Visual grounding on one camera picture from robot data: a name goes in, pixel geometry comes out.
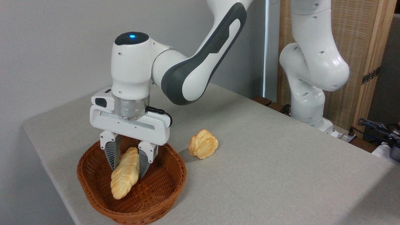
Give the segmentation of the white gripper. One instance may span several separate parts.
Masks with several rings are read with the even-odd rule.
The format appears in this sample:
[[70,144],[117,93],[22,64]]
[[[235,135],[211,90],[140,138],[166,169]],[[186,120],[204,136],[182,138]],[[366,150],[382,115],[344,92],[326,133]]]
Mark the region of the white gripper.
[[165,114],[148,112],[137,120],[124,120],[114,111],[110,88],[97,92],[92,96],[91,102],[90,123],[93,127],[104,130],[100,134],[100,147],[112,171],[119,165],[121,135],[124,135],[141,140],[138,145],[139,179],[143,178],[158,155],[158,145],[165,144],[169,139],[171,118]]

